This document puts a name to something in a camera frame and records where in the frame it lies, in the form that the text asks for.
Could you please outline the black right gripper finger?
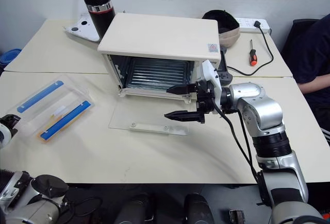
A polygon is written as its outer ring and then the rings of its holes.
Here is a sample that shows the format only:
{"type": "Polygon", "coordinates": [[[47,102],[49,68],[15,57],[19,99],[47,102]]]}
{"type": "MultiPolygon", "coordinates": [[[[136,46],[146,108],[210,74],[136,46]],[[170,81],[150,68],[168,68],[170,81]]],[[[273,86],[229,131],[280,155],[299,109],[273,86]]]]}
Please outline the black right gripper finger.
{"type": "Polygon", "coordinates": [[[200,114],[198,112],[189,112],[187,110],[173,111],[164,115],[165,118],[179,122],[199,122],[200,114]]]}
{"type": "Polygon", "coordinates": [[[175,95],[188,95],[196,93],[198,91],[197,84],[178,84],[174,85],[166,90],[167,93],[175,95]]]}

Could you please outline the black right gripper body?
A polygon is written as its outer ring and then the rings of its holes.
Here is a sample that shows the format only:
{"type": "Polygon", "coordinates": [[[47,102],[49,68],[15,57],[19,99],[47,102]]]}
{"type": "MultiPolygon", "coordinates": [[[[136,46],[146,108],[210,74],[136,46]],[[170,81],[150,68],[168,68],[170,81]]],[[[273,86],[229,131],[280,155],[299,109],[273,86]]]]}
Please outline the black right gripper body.
{"type": "Polygon", "coordinates": [[[196,82],[196,112],[193,121],[201,124],[205,123],[205,114],[212,112],[214,108],[213,101],[215,100],[215,91],[213,84],[210,81],[196,82]]]}

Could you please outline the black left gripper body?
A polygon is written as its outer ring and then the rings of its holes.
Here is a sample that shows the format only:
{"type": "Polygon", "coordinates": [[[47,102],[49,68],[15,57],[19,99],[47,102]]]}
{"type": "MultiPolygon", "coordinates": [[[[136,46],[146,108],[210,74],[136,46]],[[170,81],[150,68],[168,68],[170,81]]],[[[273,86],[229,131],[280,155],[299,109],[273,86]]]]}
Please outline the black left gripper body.
{"type": "Polygon", "coordinates": [[[4,125],[11,134],[17,134],[18,130],[15,128],[16,124],[20,121],[20,117],[14,114],[7,114],[1,117],[1,124],[4,125]]]}

